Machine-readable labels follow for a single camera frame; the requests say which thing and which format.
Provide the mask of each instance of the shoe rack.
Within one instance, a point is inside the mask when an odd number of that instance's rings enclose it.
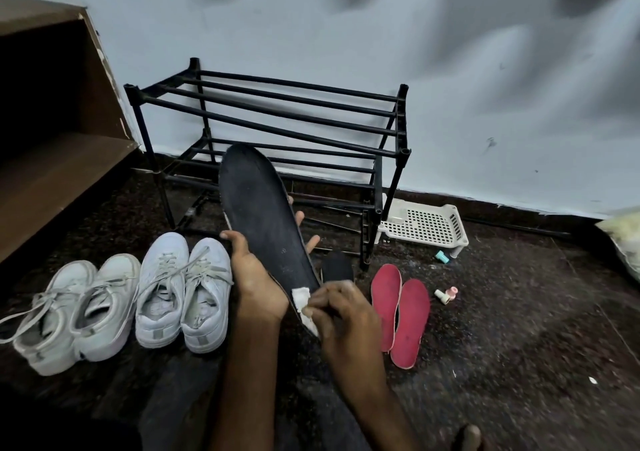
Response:
[[[274,86],[287,89],[287,93],[274,91]],[[232,124],[255,131],[276,134],[278,139],[282,139],[282,143],[264,144],[251,143],[256,148],[268,150],[269,152],[277,152],[277,156],[269,156],[269,159],[276,165],[276,169],[283,181],[292,180],[294,182],[302,182],[303,184],[324,184],[332,187],[342,187],[356,189],[359,193],[360,200],[342,200],[330,198],[327,196],[317,196],[296,192],[296,205],[307,205],[317,207],[320,210],[331,210],[332,212],[340,212],[344,216],[360,217],[360,229],[355,230],[360,235],[360,252],[348,253],[360,259],[360,266],[366,270],[369,266],[374,247],[376,233],[380,221],[386,221],[388,212],[393,201],[394,194],[400,180],[400,176],[406,166],[411,150],[407,147],[406,138],[406,94],[408,86],[400,85],[397,95],[380,95],[377,93],[369,93],[364,91],[346,90],[343,88],[334,88],[329,86],[315,85],[310,83],[301,83],[294,81],[278,80],[273,78],[255,77],[252,75],[237,75],[221,72],[212,72],[202,70],[200,68],[200,60],[191,58],[189,67],[178,74],[172,75],[159,83],[148,86],[147,88],[138,88],[137,86],[126,84],[124,86],[129,102],[133,107],[145,144],[148,163],[154,172],[154,180],[159,190],[160,198],[164,207],[167,221],[173,230],[189,233],[197,232],[206,237],[217,237],[217,233],[205,233],[203,230],[195,230],[189,226],[193,222],[194,217],[198,216],[202,204],[206,202],[219,202],[217,176],[220,166],[219,159],[224,155],[225,149],[239,141],[226,139],[224,132],[225,124]],[[242,97],[230,97],[227,93],[220,95],[220,92],[231,92],[240,94]],[[322,100],[312,96],[314,93],[331,94],[332,100]],[[179,95],[188,99],[199,101],[200,108],[192,107],[169,100],[161,99],[166,94]],[[260,102],[260,99],[278,100],[278,106]],[[363,99],[368,104],[380,102],[385,106],[393,105],[391,110],[372,108],[362,106]],[[251,111],[263,115],[273,116],[274,118],[286,118],[293,121],[300,121],[300,130],[284,129],[282,127],[274,127],[265,123],[252,122],[250,120],[221,115],[215,111],[207,110],[207,102],[228,107],[234,107],[237,111]],[[348,111],[361,113],[374,118],[383,118],[386,120],[386,127],[374,127],[361,123],[344,122],[342,120],[333,120],[326,116],[308,115],[301,113],[299,109],[292,111],[283,107],[283,102],[292,102],[296,107],[315,106],[323,107],[324,110],[331,111]],[[149,138],[147,124],[143,116],[144,106],[158,106],[166,109],[199,116],[202,118],[203,128],[200,138],[180,156],[177,156],[168,166],[160,168],[154,149]],[[212,132],[209,121],[216,121],[216,128]],[[366,143],[353,143],[336,139],[334,136],[322,137],[311,135],[303,132],[303,124],[318,124],[337,127],[339,129],[348,129],[353,131],[370,134],[369,145]],[[304,141],[303,143],[309,147],[300,147],[293,145],[291,141],[287,145],[288,139],[296,141]],[[339,159],[351,158],[357,159],[360,166],[352,166],[348,164],[329,164],[304,159],[295,159],[293,153],[303,153],[309,155],[322,155],[325,157],[338,157]],[[194,159],[196,155],[203,154],[206,159]],[[383,157],[395,159],[396,169],[391,181],[391,185],[386,190],[386,201],[383,203],[382,188],[382,160]],[[301,175],[297,173],[282,172],[279,166],[305,166],[314,168],[318,172],[327,170],[335,172],[336,170],[362,173],[362,176],[368,177],[369,182],[353,182],[348,180],[335,179],[335,177],[323,177],[322,175],[313,176]],[[208,173],[202,177],[193,177],[180,174],[180,168],[189,166],[198,171],[198,173]],[[183,184],[194,188],[203,189],[202,195],[198,197],[195,203],[183,214],[178,222],[173,216],[171,207],[166,195],[166,186],[170,183]],[[344,229],[354,232],[353,228],[348,228],[336,223],[330,223],[323,220],[313,220],[317,223],[324,223],[332,228]],[[322,247],[316,248],[316,251],[329,251]]]

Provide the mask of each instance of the white wall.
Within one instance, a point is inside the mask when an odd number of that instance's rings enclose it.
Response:
[[[640,0],[55,1],[88,7],[120,85],[190,56],[380,93],[408,83],[401,188],[588,216],[640,206]],[[145,115],[158,151],[200,134],[199,119]]]

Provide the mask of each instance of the white plastic basket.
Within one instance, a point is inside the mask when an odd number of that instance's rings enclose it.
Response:
[[[378,227],[376,244],[382,232],[389,238],[453,249],[450,256],[454,259],[469,245],[458,208],[454,205],[430,206],[395,198],[387,221],[382,221]]]

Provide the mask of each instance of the black metal shoe rack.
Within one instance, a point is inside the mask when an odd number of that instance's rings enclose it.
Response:
[[[233,81],[234,84],[219,83],[217,81],[204,80],[204,77],[212,77],[214,79],[226,79]],[[255,84],[270,84],[277,86],[286,86],[288,88],[300,90],[303,93],[305,90],[322,91],[338,94],[344,97],[344,103],[333,102],[326,100],[310,99],[298,95],[290,95],[284,93],[276,93],[274,91],[260,90],[259,88],[248,88],[246,86],[238,86],[238,83],[250,82],[252,86]],[[180,88],[181,86],[196,86],[196,91],[186,90]],[[305,195],[303,193],[295,193],[295,203],[298,205],[309,205],[318,207],[321,209],[329,209],[332,211],[342,212],[344,214],[356,214],[360,217],[360,230],[356,230],[360,235],[360,252],[348,253],[360,258],[360,266],[366,269],[369,266],[369,260],[374,248],[374,241],[376,233],[378,232],[378,226],[381,220],[387,220],[391,201],[394,198],[400,175],[406,162],[411,155],[411,150],[407,148],[406,139],[406,94],[409,87],[405,84],[400,86],[397,95],[380,95],[377,93],[368,93],[364,91],[346,90],[343,88],[333,88],[322,85],[315,85],[309,83],[300,83],[293,81],[277,80],[273,78],[254,77],[251,75],[236,75],[220,72],[210,72],[200,69],[200,60],[198,58],[191,58],[189,67],[180,73],[173,75],[159,83],[153,84],[147,88],[140,89],[137,86],[126,84],[124,86],[129,102],[133,107],[140,127],[140,133],[145,144],[147,151],[148,163],[152,167],[154,172],[154,180],[160,192],[161,201],[164,207],[167,221],[173,230],[182,231],[183,233],[195,232],[206,237],[217,237],[217,233],[207,232],[199,229],[192,229],[189,227],[193,221],[193,217],[200,212],[202,204],[207,201],[220,202],[218,191],[217,175],[219,163],[216,161],[215,156],[224,154],[223,150],[215,150],[214,144],[232,145],[238,141],[231,139],[223,139],[219,137],[213,137],[211,128],[209,125],[210,120],[214,120],[220,123],[230,123],[239,125],[241,127],[248,127],[249,129],[255,129],[262,132],[270,132],[271,134],[277,134],[283,138],[301,139],[321,146],[329,146],[334,148],[340,148],[343,150],[326,150],[318,148],[306,148],[306,147],[293,147],[287,145],[271,145],[260,143],[245,143],[256,148],[267,148],[273,150],[280,150],[283,152],[282,156],[286,156],[287,152],[304,152],[308,154],[324,154],[339,157],[351,157],[357,159],[370,159],[371,168],[360,168],[356,166],[344,166],[341,164],[327,164],[316,163],[311,161],[301,161],[297,159],[287,159],[286,157],[270,157],[269,159],[274,163],[281,164],[293,164],[298,166],[311,166],[314,168],[327,168],[331,170],[347,170],[351,172],[370,173],[371,177],[369,183],[349,182],[334,179],[323,179],[312,176],[302,176],[296,174],[280,173],[280,177],[283,180],[293,180],[301,182],[319,183],[330,186],[355,188],[360,194],[360,201],[354,202],[349,200],[340,200],[336,198],[330,198],[327,196]],[[306,104],[310,106],[328,107],[331,109],[351,111],[356,113],[363,113],[367,115],[380,116],[387,118],[387,127],[373,127],[370,125],[362,125],[359,123],[342,122],[339,120],[332,120],[329,118],[318,117],[313,115],[304,115],[300,113],[292,113],[284,109],[278,109],[275,107],[265,107],[263,104],[252,104],[246,101],[232,100],[229,97],[216,96],[211,91],[204,91],[204,88],[212,90],[221,90],[234,93],[240,93],[243,95],[250,95],[255,97],[266,97],[268,99],[284,100],[287,102],[296,102],[298,104]],[[174,102],[168,102],[167,100],[161,100],[165,93],[172,93],[175,95],[181,95],[190,99],[196,99],[200,101],[200,108],[188,107]],[[369,107],[361,107],[358,105],[350,104],[353,102],[353,97],[359,97],[361,99],[380,100],[381,102],[393,102],[394,107],[390,111],[382,109],[374,109]],[[279,127],[273,127],[262,123],[250,122],[240,118],[229,117],[227,115],[220,115],[215,112],[207,111],[206,102],[212,102],[214,104],[222,104],[231,107],[237,107],[239,109],[245,109],[248,111],[259,112],[263,114],[273,115],[275,117],[284,117],[292,120],[299,120],[301,122],[317,123],[321,125],[330,125],[333,127],[340,127],[342,129],[352,129],[355,131],[369,132],[372,135],[380,136],[380,145],[377,148],[369,147],[366,145],[359,145],[354,143],[343,142],[335,139],[324,138],[320,136],[312,136],[309,134],[303,134],[301,132],[295,132],[288,129],[282,129]],[[202,136],[198,139],[190,148],[183,152],[180,156],[175,158],[166,168],[160,169],[157,162],[154,150],[149,139],[147,131],[147,125],[142,115],[141,107],[144,104],[151,104],[154,106],[165,107],[180,112],[193,114],[202,118],[204,127],[202,129]],[[223,128],[216,127],[216,134],[221,134]],[[385,149],[385,144],[389,137],[395,138],[395,148],[392,150]],[[198,161],[193,159],[196,154],[208,154],[210,161]],[[391,186],[387,190],[387,202],[383,206],[382,203],[382,158],[393,157],[396,160],[396,171],[391,182]],[[206,178],[191,177],[186,175],[177,174],[176,171],[180,166],[196,166],[196,168],[206,168],[212,170],[211,176]],[[167,199],[165,184],[166,183],[179,183],[195,188],[203,189],[203,193],[195,203],[188,209],[182,219],[175,223],[172,210],[169,206]],[[317,223],[324,223],[327,226],[333,228],[340,228],[353,232],[353,228],[344,227],[335,223],[329,223],[322,220],[313,220]],[[323,249],[321,247],[316,248],[317,251],[328,251],[329,249]]]

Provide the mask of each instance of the red insole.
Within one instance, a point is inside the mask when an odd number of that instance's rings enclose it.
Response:
[[[382,321],[381,350],[383,352],[388,352],[394,345],[400,287],[402,287],[402,276],[393,264],[384,264],[371,282],[371,303]]]
[[[431,300],[424,284],[418,279],[406,281],[400,294],[400,316],[391,349],[391,361],[396,366],[404,369],[414,366],[430,310]]]

